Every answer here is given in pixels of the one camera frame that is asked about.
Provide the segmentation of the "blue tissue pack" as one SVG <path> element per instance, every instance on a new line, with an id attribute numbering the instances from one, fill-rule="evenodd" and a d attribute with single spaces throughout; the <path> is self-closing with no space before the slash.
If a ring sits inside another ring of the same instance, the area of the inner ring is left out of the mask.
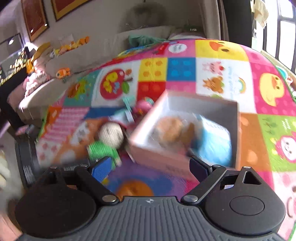
<path id="1" fill-rule="evenodd" d="M 211 165 L 230 166 L 232 145 L 229 131 L 202 115 L 196 118 L 196 142 L 193 146 L 196 155 Z"/>

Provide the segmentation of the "crochet doll green sweater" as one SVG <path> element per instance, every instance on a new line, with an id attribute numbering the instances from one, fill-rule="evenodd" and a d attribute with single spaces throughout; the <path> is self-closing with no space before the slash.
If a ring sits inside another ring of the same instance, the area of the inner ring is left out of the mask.
<path id="1" fill-rule="evenodd" d="M 111 157 L 112 168 L 120 167 L 122 161 L 118 151 L 125 144 L 125 132 L 121 125 L 108 121 L 100 127 L 95 137 L 95 141 L 87 146 L 89 160 Z"/>

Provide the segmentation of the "pink cardboard box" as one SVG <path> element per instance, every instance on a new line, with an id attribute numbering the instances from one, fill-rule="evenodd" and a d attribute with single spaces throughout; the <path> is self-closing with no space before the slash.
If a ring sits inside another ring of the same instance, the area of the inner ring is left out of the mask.
<path id="1" fill-rule="evenodd" d="M 139 165 L 192 180 L 191 156 L 208 165 L 239 166 L 238 103 L 166 90 L 128 139 Z"/>

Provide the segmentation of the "bread bun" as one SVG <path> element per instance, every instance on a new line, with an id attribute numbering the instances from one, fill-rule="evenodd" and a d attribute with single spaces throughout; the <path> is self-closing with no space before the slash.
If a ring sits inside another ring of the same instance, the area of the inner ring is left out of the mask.
<path id="1" fill-rule="evenodd" d="M 164 116 L 154 127 L 155 139 L 165 148 L 189 148 L 195 136 L 195 124 L 178 116 Z"/>

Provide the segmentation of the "teal plastic spool toy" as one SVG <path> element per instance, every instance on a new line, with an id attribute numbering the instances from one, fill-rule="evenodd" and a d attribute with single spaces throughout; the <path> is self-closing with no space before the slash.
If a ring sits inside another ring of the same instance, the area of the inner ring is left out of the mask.
<path id="1" fill-rule="evenodd" d="M 125 107 L 116 112 L 117 119 L 122 123 L 134 123 L 132 108 L 135 105 L 135 97 L 123 97 L 122 101 Z"/>

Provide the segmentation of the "pink pig toy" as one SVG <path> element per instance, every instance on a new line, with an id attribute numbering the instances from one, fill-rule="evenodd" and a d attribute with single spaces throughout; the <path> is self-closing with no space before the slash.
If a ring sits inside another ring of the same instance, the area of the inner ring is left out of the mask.
<path id="1" fill-rule="evenodd" d="M 136 116 L 145 115 L 153 107 L 154 101 L 149 97 L 139 100 L 132 109 L 132 113 Z"/>

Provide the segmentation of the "colourful cartoon play mat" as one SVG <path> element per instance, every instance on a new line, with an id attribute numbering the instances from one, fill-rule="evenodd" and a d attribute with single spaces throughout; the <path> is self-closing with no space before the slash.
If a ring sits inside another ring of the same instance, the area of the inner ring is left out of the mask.
<path id="1" fill-rule="evenodd" d="M 182 197 L 209 165 L 252 167 L 281 199 L 295 240 L 295 91 L 276 61 L 239 44 L 177 39 L 127 50 L 79 77 L 48 108 L 39 165 L 104 156 L 119 197 Z"/>

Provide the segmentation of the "orange clownfish plush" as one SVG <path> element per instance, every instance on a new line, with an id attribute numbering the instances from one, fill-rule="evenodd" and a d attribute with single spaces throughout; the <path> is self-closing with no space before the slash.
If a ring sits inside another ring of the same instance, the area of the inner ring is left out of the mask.
<path id="1" fill-rule="evenodd" d="M 69 68 L 61 68 L 56 72 L 56 78 L 63 79 L 70 75 L 70 69 Z"/>

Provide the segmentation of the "glass display case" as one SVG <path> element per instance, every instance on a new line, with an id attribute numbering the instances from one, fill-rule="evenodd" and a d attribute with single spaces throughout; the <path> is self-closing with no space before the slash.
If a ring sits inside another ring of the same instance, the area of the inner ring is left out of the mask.
<path id="1" fill-rule="evenodd" d="M 20 33 L 1 42 L 1 85 L 26 66 L 30 51 Z"/>

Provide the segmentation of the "yellow plush toys row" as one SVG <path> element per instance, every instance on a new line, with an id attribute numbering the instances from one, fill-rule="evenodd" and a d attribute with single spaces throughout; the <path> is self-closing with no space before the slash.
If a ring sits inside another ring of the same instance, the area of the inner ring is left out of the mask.
<path id="1" fill-rule="evenodd" d="M 53 48 L 52 52 L 49 54 L 49 57 L 52 59 L 60 55 L 63 55 L 64 53 L 69 52 L 71 50 L 75 50 L 80 46 L 89 43 L 89 40 L 90 40 L 89 36 L 86 36 L 84 38 L 78 39 L 76 42 L 72 41 L 70 44 L 62 45 L 60 48 L 57 48 L 57 49 Z"/>

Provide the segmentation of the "teal folded cloth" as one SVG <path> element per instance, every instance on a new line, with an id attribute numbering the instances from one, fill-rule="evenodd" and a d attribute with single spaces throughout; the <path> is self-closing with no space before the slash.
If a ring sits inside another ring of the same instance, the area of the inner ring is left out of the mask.
<path id="1" fill-rule="evenodd" d="M 153 44 L 161 43 L 165 40 L 166 39 L 151 37 L 147 35 L 129 35 L 128 36 L 128 42 L 132 48 L 150 46 Z"/>

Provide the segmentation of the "red framed picture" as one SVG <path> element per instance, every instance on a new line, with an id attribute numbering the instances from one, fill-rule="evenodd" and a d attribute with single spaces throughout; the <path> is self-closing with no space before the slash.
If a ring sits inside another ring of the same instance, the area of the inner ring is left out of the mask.
<path id="1" fill-rule="evenodd" d="M 23 17 L 31 42 L 34 42 L 49 28 L 42 0 L 21 0 Z"/>
<path id="2" fill-rule="evenodd" d="M 90 0 L 51 0 L 56 21 L 88 2 Z"/>

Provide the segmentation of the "hanging beige cloth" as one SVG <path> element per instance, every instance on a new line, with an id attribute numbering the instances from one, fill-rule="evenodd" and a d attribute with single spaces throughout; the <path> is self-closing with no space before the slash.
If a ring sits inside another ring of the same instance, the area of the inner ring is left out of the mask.
<path id="1" fill-rule="evenodd" d="M 262 28 L 265 28 L 269 16 L 265 1 L 251 0 L 250 4 L 251 11 L 254 13 L 254 20 L 257 21 L 262 26 Z"/>

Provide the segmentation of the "grey neck pillow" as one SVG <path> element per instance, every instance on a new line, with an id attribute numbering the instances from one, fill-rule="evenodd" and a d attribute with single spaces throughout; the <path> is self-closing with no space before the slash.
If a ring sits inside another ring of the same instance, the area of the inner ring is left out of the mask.
<path id="1" fill-rule="evenodd" d="M 133 6 L 125 15 L 125 26 L 131 30 L 161 26 L 167 17 L 163 5 L 141 3 Z"/>

